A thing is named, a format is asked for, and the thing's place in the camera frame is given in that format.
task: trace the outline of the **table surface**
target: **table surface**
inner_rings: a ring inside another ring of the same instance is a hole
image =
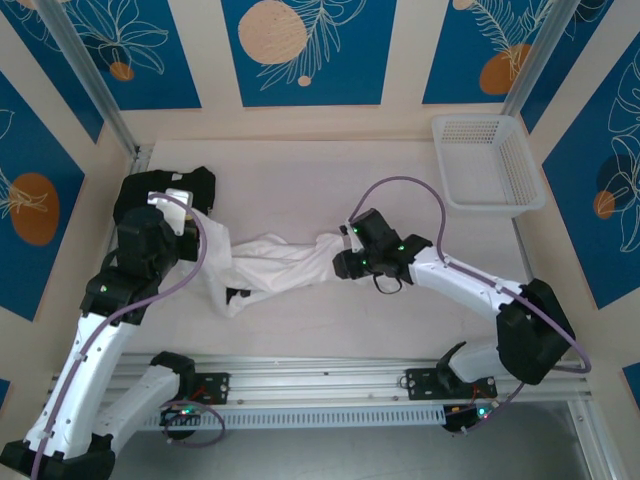
[[[390,175],[415,176],[442,191],[431,142],[163,141],[149,169],[202,165],[217,177],[211,217],[229,228],[234,243],[266,232],[312,243],[336,232],[365,190]],[[438,206],[416,185],[382,186],[368,207],[401,237],[435,240]],[[526,280],[509,218],[449,217],[444,249],[492,274]],[[180,278],[174,269],[164,285]],[[152,305],[127,351],[435,359],[459,341],[492,335],[493,322],[425,288],[382,295],[371,285],[331,282],[286,292],[229,319],[214,313],[196,282]]]

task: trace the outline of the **mesh basket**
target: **mesh basket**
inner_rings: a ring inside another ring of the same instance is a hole
[[[515,217],[545,191],[520,122],[506,115],[439,115],[433,138],[451,209]]]

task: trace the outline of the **crumpled white garment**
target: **crumpled white garment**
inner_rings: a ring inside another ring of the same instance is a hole
[[[300,245],[267,233],[232,247],[227,227],[199,212],[196,214],[207,235],[207,257],[186,288],[204,287],[214,309],[226,317],[234,317],[247,305],[292,288],[340,280],[332,262],[345,249],[341,235],[324,233],[316,238],[315,244]],[[193,263],[181,263],[186,275]],[[250,290],[251,295],[234,295],[227,305],[227,288]]]

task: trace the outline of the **purple cable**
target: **purple cable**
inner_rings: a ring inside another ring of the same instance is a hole
[[[95,331],[91,334],[91,336],[87,339],[87,341],[85,342],[84,346],[80,349],[79,351],[79,358],[84,358],[87,355],[87,352],[89,351],[89,349],[91,348],[91,345],[93,344],[93,342],[95,342],[96,338],[98,338],[98,336],[102,333],[102,331],[107,328],[107,326],[109,326],[109,324],[111,322],[113,322],[114,320],[117,320],[118,318],[120,318],[121,316],[136,310],[138,308],[141,307],[146,307],[147,305],[150,305],[151,303],[160,300],[162,298],[165,298],[169,295],[171,295],[172,293],[177,292],[178,290],[180,290],[182,287],[184,287],[187,283],[189,283],[191,281],[191,279],[193,279],[193,277],[196,276],[196,274],[198,273],[198,271],[200,270],[200,268],[202,267],[202,264],[204,263],[204,259],[205,256],[207,255],[207,236],[205,234],[204,231],[204,226],[202,225],[202,222],[200,221],[200,219],[198,218],[198,216],[196,215],[196,213],[193,211],[193,209],[191,209],[191,207],[189,207],[188,205],[186,205],[185,203],[181,202],[180,200],[176,200],[173,197],[170,197],[169,195],[166,195],[164,193],[152,193],[151,195],[149,195],[149,199],[154,199],[154,198],[161,198],[163,200],[167,200],[171,203],[175,203],[176,205],[182,207],[188,215],[191,216],[191,218],[193,218],[194,222],[196,223],[196,227],[198,228],[198,232],[200,233],[200,255],[198,256],[198,260],[196,261],[193,270],[191,270],[189,272],[189,274],[184,277],[182,280],[180,280],[178,283],[176,283],[175,285],[169,287],[167,290],[165,290],[162,293],[158,293],[157,295],[154,295],[153,297],[149,297],[146,298],[144,300],[141,300],[139,302],[133,303],[131,305],[128,305],[124,308],[121,308],[120,310],[118,310],[117,312],[112,313],[111,315],[109,315],[109,317],[107,317],[99,326],[98,328],[95,329]],[[47,423],[44,427],[44,433],[47,435],[51,434],[51,430],[53,429],[53,425],[56,421],[56,417],[58,416],[58,412],[60,411],[60,408],[62,407],[62,402],[64,402],[64,399],[69,391],[69,388],[71,387],[71,383],[73,382],[73,379],[76,375],[76,373],[78,372],[78,369],[80,368],[80,365],[82,365],[82,360],[75,360],[73,362],[73,364],[71,365],[71,368],[69,369],[69,373],[67,374],[67,377],[64,379],[64,383],[62,384],[62,387],[60,388],[60,393],[58,394],[58,398],[56,399],[53,408],[51,409],[51,414],[49,415],[49,420],[47,420]],[[40,440],[40,445],[38,446],[38,450],[36,452],[36,456],[33,459],[33,467],[31,468],[31,480],[37,480],[38,479],[38,472],[40,471],[40,463],[42,461],[42,457],[44,456],[44,451],[47,448],[47,442],[49,441],[49,437],[46,436],[44,438],[42,438]]]
[[[356,205],[356,208],[353,210],[353,213],[349,216],[349,222],[352,222],[355,219],[355,217],[358,215],[358,212],[362,208],[362,205],[367,200],[367,198],[369,197],[371,192],[373,192],[380,185],[383,185],[383,184],[389,183],[389,182],[393,182],[393,181],[396,181],[396,180],[402,180],[402,181],[406,181],[406,182],[416,183],[416,184],[420,185],[421,187],[426,188],[429,191],[429,193],[431,193],[431,195],[433,195],[433,197],[437,200],[438,205],[440,206],[440,229],[438,231],[438,237],[436,239],[436,251],[438,253],[438,257],[440,258],[440,260],[442,260],[443,262],[448,264],[448,266],[453,268],[454,270],[457,270],[457,271],[459,271],[459,272],[461,272],[461,273],[463,273],[465,275],[468,275],[468,276],[470,276],[472,278],[475,278],[476,280],[488,285],[491,288],[496,288],[498,285],[496,284],[496,282],[494,282],[490,278],[486,278],[484,275],[481,275],[481,274],[479,274],[477,272],[469,270],[468,268],[465,268],[462,265],[458,265],[458,264],[456,264],[454,262],[451,262],[451,261],[448,261],[446,259],[445,255],[444,255],[444,252],[442,251],[442,239],[444,237],[444,229],[445,229],[446,223],[447,223],[447,214],[446,214],[446,210],[445,210],[444,201],[442,200],[442,197],[438,194],[438,192],[436,192],[435,189],[431,185],[429,185],[426,182],[423,182],[422,180],[419,180],[419,179],[414,178],[414,177],[408,177],[408,176],[405,176],[405,175],[395,175],[395,176],[383,178],[382,180],[377,181],[376,183],[371,185],[367,189],[367,191],[364,193],[364,195],[362,196],[362,198],[358,202],[358,205]],[[511,298],[513,298],[514,300],[516,300],[517,302],[519,302],[521,305],[523,305],[526,308],[528,308],[531,312],[535,313],[542,320],[544,320],[564,340],[566,340],[567,343],[569,345],[571,345],[576,350],[576,352],[578,352],[578,355],[580,356],[580,358],[582,359],[582,362],[584,363],[584,367],[573,368],[573,367],[562,367],[562,366],[557,367],[556,366],[556,367],[553,367],[554,370],[561,371],[561,372],[569,372],[569,373],[589,373],[591,371],[591,360],[589,360],[589,356],[587,355],[587,352],[585,352],[585,350],[582,348],[582,346],[580,344],[578,344],[578,342],[576,342],[575,339],[573,339],[571,337],[571,335],[569,335],[567,332],[565,332],[564,329],[560,325],[558,325],[551,317],[549,317],[549,315],[547,315],[545,312],[540,310],[538,307],[536,307],[534,304],[532,304],[529,300],[527,300],[526,298],[522,297],[521,295],[518,295],[517,293],[511,291],[510,289],[502,287],[501,291],[504,292],[506,295],[510,296]],[[508,405],[509,403],[511,403],[513,398],[518,393],[520,393],[520,390],[522,390],[523,387],[524,387],[524,383],[521,383],[520,386],[518,388],[516,388],[515,391],[510,396],[508,396],[507,399],[504,402],[502,402],[495,410],[493,410],[493,413],[486,420],[483,420],[483,421],[477,423],[473,427],[467,429],[467,431],[474,430],[475,428],[477,428],[477,427],[479,427],[481,425],[484,425],[486,423],[486,421],[491,419],[496,412],[502,411],[501,409],[503,408],[503,406],[504,405]]]
[[[205,405],[204,403],[200,403],[200,402],[193,402],[193,401],[190,401],[190,400],[177,400],[175,402],[169,401],[169,402],[165,403],[164,405],[162,405],[161,408],[172,407],[173,405],[187,405],[187,406],[195,405],[196,407],[198,407],[201,410],[206,410],[207,412],[209,412],[210,414],[212,414],[214,417],[216,417],[218,419],[218,421],[220,422],[220,426],[222,427],[222,430],[220,431],[220,435],[218,435],[216,438],[214,438],[213,440],[210,440],[208,442],[190,443],[190,442],[182,441],[182,442],[171,442],[171,445],[174,445],[176,447],[182,447],[182,448],[207,448],[207,447],[211,447],[211,446],[215,445],[220,440],[222,440],[222,437],[224,437],[224,432],[226,431],[226,427],[225,427],[225,424],[224,424],[224,418],[222,418],[222,415],[220,415],[218,412],[216,412],[209,405]],[[175,417],[173,417],[171,420],[169,420],[165,424],[164,430],[162,431],[162,433],[165,435],[165,437],[169,437],[169,426],[171,426],[179,418],[182,418],[182,417],[180,415],[176,415]]]

